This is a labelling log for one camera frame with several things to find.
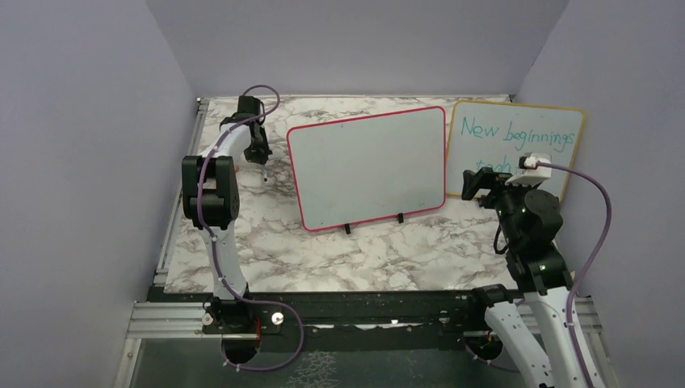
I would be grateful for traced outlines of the red framed whiteboard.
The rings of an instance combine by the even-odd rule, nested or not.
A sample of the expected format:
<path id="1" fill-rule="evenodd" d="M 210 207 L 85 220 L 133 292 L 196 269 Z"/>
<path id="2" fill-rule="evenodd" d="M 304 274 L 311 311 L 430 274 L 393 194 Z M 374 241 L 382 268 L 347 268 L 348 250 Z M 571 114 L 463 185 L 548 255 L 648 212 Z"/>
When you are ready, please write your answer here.
<path id="1" fill-rule="evenodd" d="M 294 126 L 286 141 L 307 231 L 405 217 L 446 201 L 440 106 Z"/>

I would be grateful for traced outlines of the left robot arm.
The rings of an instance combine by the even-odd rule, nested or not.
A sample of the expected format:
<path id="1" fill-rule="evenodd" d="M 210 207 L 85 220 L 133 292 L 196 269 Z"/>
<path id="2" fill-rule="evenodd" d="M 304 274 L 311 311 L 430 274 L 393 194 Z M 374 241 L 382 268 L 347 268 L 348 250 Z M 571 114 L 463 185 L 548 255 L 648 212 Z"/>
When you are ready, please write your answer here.
<path id="1" fill-rule="evenodd" d="M 234 364 L 245 364 L 258 352 L 262 324 L 250 304 L 248 282 L 242 272 L 235 221 L 240 197 L 237 161 L 264 167 L 272 152 L 264 128 L 263 102 L 242 95 L 237 111 L 220 123 L 218 138 L 201 154 L 182 160 L 182 205 L 185 218 L 200 232 L 212 269 L 213 290 L 202 323 L 210 332 L 228 334 L 221 354 Z"/>

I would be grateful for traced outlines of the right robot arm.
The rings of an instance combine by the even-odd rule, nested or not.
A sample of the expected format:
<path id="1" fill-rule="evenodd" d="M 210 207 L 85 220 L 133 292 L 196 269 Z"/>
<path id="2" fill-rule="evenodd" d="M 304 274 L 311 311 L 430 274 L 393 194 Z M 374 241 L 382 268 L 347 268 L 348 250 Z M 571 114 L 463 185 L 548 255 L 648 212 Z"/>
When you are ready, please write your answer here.
<path id="1" fill-rule="evenodd" d="M 540 185 L 557 169 L 542 158 L 525 157 L 517 175 L 482 167 L 463 173 L 462 200 L 472 200 L 498 217 L 506 266 L 540 334 L 523 322 L 514 298 L 503 285 L 476 288 L 478 298 L 466 307 L 475 328 L 489 328 L 510 354 L 530 387 L 603 387 L 578 319 L 575 297 L 580 276 L 571 276 L 554 239 L 563 225 L 560 200 Z"/>

